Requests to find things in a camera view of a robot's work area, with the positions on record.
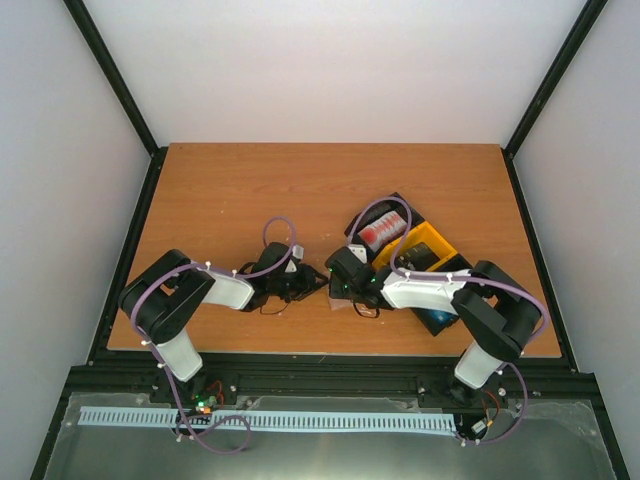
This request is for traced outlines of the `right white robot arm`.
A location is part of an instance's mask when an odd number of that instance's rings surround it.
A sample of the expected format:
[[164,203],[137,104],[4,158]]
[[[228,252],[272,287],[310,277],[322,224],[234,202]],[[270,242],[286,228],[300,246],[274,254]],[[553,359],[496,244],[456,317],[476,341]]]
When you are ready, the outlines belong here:
[[445,395],[469,405],[490,377],[515,362],[550,322],[546,307],[497,265],[417,272],[390,265],[380,270],[363,248],[344,246],[325,262],[342,295],[369,310],[420,309],[458,318],[472,336],[446,381]]

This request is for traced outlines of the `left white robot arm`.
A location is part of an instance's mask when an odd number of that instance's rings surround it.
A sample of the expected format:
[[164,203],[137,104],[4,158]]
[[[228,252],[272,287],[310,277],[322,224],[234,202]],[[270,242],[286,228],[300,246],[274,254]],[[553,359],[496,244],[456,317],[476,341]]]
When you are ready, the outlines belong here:
[[197,263],[171,249],[131,281],[118,306],[133,330],[156,353],[161,368],[173,375],[172,388],[186,402],[201,400],[208,378],[200,370],[187,323],[203,304],[239,312],[260,310],[276,297],[298,302],[328,285],[329,278],[303,262],[304,249],[280,242],[267,244],[258,260],[237,271],[223,271]]

